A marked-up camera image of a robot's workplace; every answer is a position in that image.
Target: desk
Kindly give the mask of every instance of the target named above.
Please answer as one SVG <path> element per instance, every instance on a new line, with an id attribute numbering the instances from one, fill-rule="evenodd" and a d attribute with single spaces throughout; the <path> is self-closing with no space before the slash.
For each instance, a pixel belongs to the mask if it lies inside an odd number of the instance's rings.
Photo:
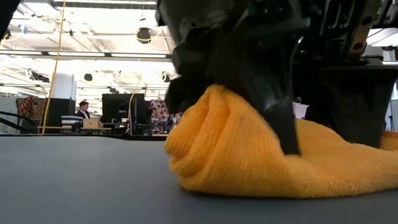
<path id="1" fill-rule="evenodd" d="M 152 134 L 152 136 L 167 137 L 169 134 Z"/>
<path id="2" fill-rule="evenodd" d="M 45 127 L 47 130 L 59 130 L 61 131 L 66 131 L 66 132 L 71 132 L 72 127 Z M 112 133 L 112 128 L 81 128 L 81 133 Z"/>
<path id="3" fill-rule="evenodd" d="M 0 223 L 396 224 L 398 190 L 315 200 L 187 193 L 161 141 L 0 137 Z"/>
<path id="4" fill-rule="evenodd" d="M 104 128 L 111 128 L 112 134 L 124 134 L 127 130 L 126 123 L 119 123 L 119 124 L 103 123 L 102 125 L 104 126 Z"/>

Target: person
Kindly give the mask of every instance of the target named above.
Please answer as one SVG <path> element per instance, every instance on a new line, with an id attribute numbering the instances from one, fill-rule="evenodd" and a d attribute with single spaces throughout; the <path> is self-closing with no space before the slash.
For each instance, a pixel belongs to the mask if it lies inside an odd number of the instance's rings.
<path id="1" fill-rule="evenodd" d="M 82 101 L 79 103 L 79 110 L 77 111 L 75 116 L 79 116 L 83 119 L 89 119 L 90 114 L 87 110 L 88 110 L 88 102 Z"/>

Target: laptop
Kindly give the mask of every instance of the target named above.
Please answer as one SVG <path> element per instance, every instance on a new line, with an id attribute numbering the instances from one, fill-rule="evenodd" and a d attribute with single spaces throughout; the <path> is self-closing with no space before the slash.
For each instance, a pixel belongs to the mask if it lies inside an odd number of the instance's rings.
<path id="1" fill-rule="evenodd" d="M 83 119 L 83 128 L 98 128 L 100 121 L 97 118 Z"/>

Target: yellow cable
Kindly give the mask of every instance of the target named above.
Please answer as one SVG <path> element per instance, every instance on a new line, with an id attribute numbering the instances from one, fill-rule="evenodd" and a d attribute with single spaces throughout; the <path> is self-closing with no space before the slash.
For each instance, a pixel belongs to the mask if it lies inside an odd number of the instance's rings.
<path id="1" fill-rule="evenodd" d="M 45 126 L 47 124 L 47 115 L 49 113 L 50 100 L 51 100 L 51 95 L 52 95 L 53 88 L 54 88 L 54 83 L 55 83 L 55 74 L 57 73 L 58 60 L 59 60 L 59 57 L 60 57 L 61 41 L 62 41 L 62 30 L 63 30 L 63 20 L 64 20 L 64 17 L 65 17 L 65 6 L 66 6 L 66 3 L 67 3 L 67 0 L 63 0 L 63 4 L 62 4 L 62 20 L 61 20 L 61 27 L 60 27 L 60 37 L 58 39 L 57 57 L 55 58 L 55 67 L 54 67 L 54 72 L 52 74 L 52 79 L 51 79 L 50 93 L 49 93 L 49 97 L 47 98 L 47 103 L 45 105 L 45 110 L 44 110 L 44 120 L 43 120 L 42 134 L 44 134 Z"/>

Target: yellow microfiber towel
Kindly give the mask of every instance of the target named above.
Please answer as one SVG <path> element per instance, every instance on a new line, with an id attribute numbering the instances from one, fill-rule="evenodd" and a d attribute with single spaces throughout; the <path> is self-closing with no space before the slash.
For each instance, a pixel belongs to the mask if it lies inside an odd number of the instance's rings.
<path id="1" fill-rule="evenodd" d="M 382 150 L 311 121 L 296 124 L 302 155 L 285 156 L 249 103 L 213 85 L 170 133 L 170 169 L 186 190 L 227 196 L 339 197 L 398 187 L 397 133 L 384 133 Z"/>

